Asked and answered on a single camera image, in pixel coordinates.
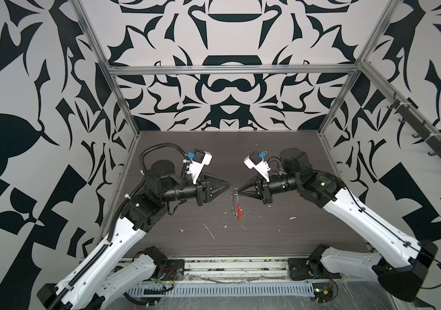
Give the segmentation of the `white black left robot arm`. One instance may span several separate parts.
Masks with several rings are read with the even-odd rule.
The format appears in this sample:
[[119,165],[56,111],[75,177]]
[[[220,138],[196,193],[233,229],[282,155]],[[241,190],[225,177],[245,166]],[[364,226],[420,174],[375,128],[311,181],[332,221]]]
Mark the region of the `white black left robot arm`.
[[107,309],[136,284],[164,277],[167,257],[155,246],[116,271],[123,256],[176,205],[188,200],[202,206],[227,191],[227,180],[204,174],[209,152],[185,152],[174,143],[159,143],[140,154],[143,178],[111,218],[106,236],[68,276],[46,284],[37,297],[45,309]]

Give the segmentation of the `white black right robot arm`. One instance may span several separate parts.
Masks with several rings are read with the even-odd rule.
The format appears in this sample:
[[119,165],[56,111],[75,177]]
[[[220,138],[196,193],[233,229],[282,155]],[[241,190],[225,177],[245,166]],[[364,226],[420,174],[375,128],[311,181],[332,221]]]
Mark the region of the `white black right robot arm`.
[[315,170],[300,149],[285,149],[278,158],[282,167],[271,175],[265,152],[248,155],[244,165],[259,175],[239,187],[238,194],[271,204],[275,194],[297,191],[301,198],[340,219],[374,248],[373,253],[359,253],[320,245],[312,253],[317,267],[374,281],[404,302],[413,302],[426,289],[424,281],[438,252],[433,242],[419,241],[387,222],[362,203],[342,179]]

